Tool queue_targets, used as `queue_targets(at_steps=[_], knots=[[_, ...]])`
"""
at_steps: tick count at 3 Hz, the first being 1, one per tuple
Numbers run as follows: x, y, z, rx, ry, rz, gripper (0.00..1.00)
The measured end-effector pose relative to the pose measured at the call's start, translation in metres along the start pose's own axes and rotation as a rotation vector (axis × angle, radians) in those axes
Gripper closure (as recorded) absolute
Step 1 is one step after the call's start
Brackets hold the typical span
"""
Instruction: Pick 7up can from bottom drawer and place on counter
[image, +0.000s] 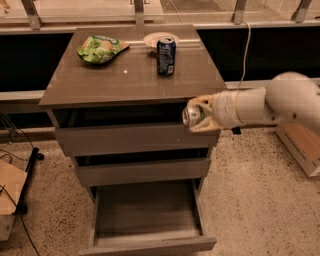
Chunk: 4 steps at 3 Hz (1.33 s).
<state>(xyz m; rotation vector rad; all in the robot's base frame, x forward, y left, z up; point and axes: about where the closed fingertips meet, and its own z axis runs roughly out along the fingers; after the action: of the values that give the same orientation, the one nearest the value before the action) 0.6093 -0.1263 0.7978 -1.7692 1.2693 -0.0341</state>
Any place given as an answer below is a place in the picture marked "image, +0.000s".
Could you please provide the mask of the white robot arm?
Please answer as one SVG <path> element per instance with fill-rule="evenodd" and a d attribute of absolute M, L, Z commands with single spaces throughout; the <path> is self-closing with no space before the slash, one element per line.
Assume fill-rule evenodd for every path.
<path fill-rule="evenodd" d="M 192 133 L 298 123 L 319 134 L 320 88 L 305 75 L 285 72 L 265 87 L 224 90 L 192 98 L 182 118 Z"/>

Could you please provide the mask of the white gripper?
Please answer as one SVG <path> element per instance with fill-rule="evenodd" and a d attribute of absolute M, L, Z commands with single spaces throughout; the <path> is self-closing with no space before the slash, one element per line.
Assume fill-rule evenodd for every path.
<path fill-rule="evenodd" d="M 213 118 L 206 118 L 190 128 L 193 133 L 232 129 L 239 125 L 236 111 L 235 91 L 223 91 L 212 95 L 201 95 L 188 101 L 188 107 L 202 107 L 213 110 Z"/>

